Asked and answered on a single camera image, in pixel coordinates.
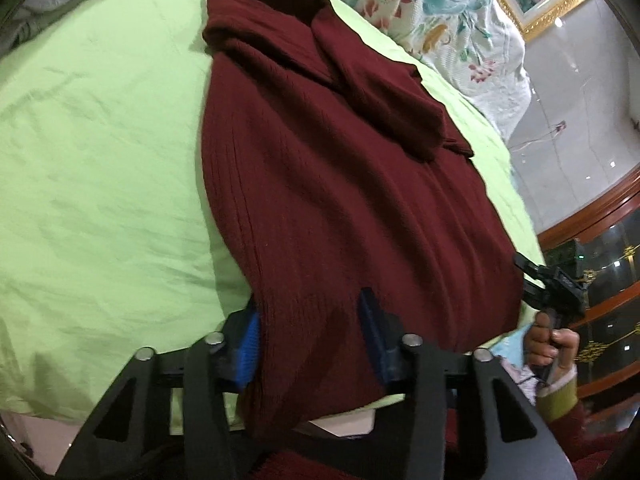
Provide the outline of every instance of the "hand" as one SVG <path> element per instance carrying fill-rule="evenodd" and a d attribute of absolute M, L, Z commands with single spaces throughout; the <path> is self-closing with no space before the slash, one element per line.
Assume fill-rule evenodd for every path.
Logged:
<path fill-rule="evenodd" d="M 569 328 L 551 330 L 551 320 L 544 312 L 536 314 L 533 326 L 524 336 L 526 364 L 529 366 L 547 366 L 558 357 L 558 366 L 549 377 L 549 384 L 554 383 L 572 370 L 575 357 L 578 355 L 580 336 Z M 560 349 L 551 346 L 551 341 Z"/>

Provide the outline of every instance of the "metal screw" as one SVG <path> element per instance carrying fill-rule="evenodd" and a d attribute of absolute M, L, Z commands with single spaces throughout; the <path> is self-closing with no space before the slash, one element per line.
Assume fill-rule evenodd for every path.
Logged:
<path fill-rule="evenodd" d="M 151 359 L 155 353 L 156 351 L 153 348 L 144 346 L 136 352 L 136 359 L 138 361 L 149 361 L 149 359 Z"/>
<path fill-rule="evenodd" d="M 225 335 L 222 332 L 211 332 L 204 338 L 204 342 L 208 345 L 220 345 L 225 342 Z"/>
<path fill-rule="evenodd" d="M 404 334 L 402 336 L 402 344 L 410 347 L 421 346 L 422 338 L 417 334 Z"/>
<path fill-rule="evenodd" d="M 481 363 L 487 363 L 494 358 L 494 355 L 486 348 L 476 348 L 474 350 L 474 358 Z"/>

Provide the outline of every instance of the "green bed sheet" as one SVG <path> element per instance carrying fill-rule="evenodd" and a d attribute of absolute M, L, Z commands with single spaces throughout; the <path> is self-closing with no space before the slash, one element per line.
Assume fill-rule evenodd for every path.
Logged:
<path fill-rule="evenodd" d="M 514 244 L 541 262 L 497 133 L 331 1 L 367 44 L 420 69 Z M 137 348 L 188 346 L 245 306 L 200 177 L 204 18 L 205 0 L 90 0 L 0 61 L 0 410 L 83 420 Z"/>

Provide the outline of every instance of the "red fabric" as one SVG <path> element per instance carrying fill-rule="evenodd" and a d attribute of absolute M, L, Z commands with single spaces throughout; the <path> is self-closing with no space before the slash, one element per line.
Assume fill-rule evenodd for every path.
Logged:
<path fill-rule="evenodd" d="M 416 68 L 365 46 L 328 0 L 207 9 L 204 183 L 261 316 L 242 400 L 254 436 L 383 395 L 356 316 L 364 286 L 443 349 L 515 328 L 514 247 Z"/>
<path fill-rule="evenodd" d="M 588 439 L 584 433 L 584 419 L 584 409 L 578 404 L 563 418 L 549 425 L 562 450 L 572 462 L 578 480 L 588 480 L 593 476 L 624 436 L 624 432 L 621 432 Z M 449 410 L 446 429 L 449 450 L 456 447 L 455 420 L 455 411 Z M 447 478 L 456 480 L 455 475 L 448 474 Z M 260 469 L 252 474 L 252 480 L 356 480 L 356 477 L 287 451 L 269 457 Z"/>

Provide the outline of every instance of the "white floral blanket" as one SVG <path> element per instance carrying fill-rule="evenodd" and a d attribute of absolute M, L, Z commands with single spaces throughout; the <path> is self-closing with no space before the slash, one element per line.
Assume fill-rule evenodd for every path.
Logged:
<path fill-rule="evenodd" d="M 529 106 L 524 40 L 495 0 L 342 0 L 437 70 L 506 141 Z"/>

